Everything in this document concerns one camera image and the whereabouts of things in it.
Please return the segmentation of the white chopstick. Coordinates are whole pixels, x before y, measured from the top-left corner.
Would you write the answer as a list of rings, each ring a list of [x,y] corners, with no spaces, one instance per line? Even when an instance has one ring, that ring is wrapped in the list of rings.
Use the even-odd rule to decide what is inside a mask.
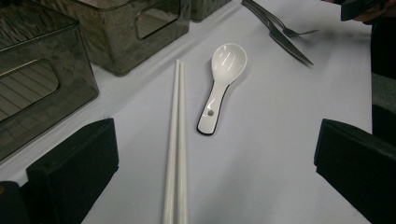
[[[163,224],[174,223],[179,73],[180,73],[180,60],[176,60],[170,132],[169,132],[169,141],[168,141],[168,153],[167,153],[166,181],[165,181],[165,194],[164,194],[164,205],[163,205]]]
[[[178,61],[178,181],[177,224],[188,224],[188,173],[185,122],[184,64]]]

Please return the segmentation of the smoky transparent plastic bin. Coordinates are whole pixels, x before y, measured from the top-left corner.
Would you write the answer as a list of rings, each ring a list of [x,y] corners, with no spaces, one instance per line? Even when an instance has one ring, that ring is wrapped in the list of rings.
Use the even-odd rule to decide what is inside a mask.
[[[191,0],[33,0],[70,16],[92,63],[124,76],[190,28]]]
[[[98,94],[77,20],[0,0],[0,162]]]
[[[191,20],[202,21],[232,0],[191,0]]]

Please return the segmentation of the metal knife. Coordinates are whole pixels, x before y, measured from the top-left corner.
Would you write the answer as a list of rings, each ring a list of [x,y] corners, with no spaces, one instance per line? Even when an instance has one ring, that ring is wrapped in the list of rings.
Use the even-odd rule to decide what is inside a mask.
[[[264,14],[262,10],[256,7],[251,0],[242,0],[242,5],[252,11],[268,28],[269,36],[271,36],[275,42],[283,48],[287,53],[293,56],[295,59],[300,61],[301,63],[310,66],[313,63],[304,56],[302,52],[300,52],[283,34],[279,31],[273,22]]]

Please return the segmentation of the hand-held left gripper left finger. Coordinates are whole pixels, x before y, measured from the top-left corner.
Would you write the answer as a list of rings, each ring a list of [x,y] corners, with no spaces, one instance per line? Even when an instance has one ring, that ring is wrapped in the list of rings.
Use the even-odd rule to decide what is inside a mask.
[[[81,224],[118,169],[114,120],[82,127],[26,169],[40,221]]]

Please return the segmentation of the white ceramic spoon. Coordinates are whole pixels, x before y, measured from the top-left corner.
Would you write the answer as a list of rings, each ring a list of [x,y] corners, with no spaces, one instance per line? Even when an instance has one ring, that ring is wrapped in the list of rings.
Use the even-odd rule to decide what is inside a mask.
[[[245,50],[237,44],[224,44],[215,50],[211,59],[213,83],[197,124],[200,133],[212,135],[215,132],[226,91],[243,73],[247,62]]]

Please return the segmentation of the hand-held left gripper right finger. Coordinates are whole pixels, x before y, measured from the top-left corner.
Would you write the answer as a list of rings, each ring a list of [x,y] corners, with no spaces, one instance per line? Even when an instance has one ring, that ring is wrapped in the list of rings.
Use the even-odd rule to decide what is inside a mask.
[[[372,224],[396,224],[396,133],[321,122],[317,173]]]

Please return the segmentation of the metal fork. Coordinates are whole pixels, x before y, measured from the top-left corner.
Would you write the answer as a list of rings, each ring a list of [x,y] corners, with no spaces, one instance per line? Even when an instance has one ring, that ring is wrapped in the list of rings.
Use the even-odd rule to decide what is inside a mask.
[[[307,32],[302,32],[302,33],[298,33],[295,32],[294,30],[290,29],[289,27],[287,27],[283,21],[281,19],[279,19],[277,16],[275,16],[273,13],[271,13],[270,11],[268,11],[267,9],[265,9],[264,7],[260,6],[258,3],[256,3],[254,0],[251,0],[251,2],[253,3],[253,5],[261,12],[264,13],[264,15],[272,22],[276,23],[277,25],[280,26],[280,28],[282,29],[282,33],[288,37],[297,37],[300,35],[309,35],[309,34],[313,34],[316,32],[316,30],[312,30],[312,31],[307,31]]]

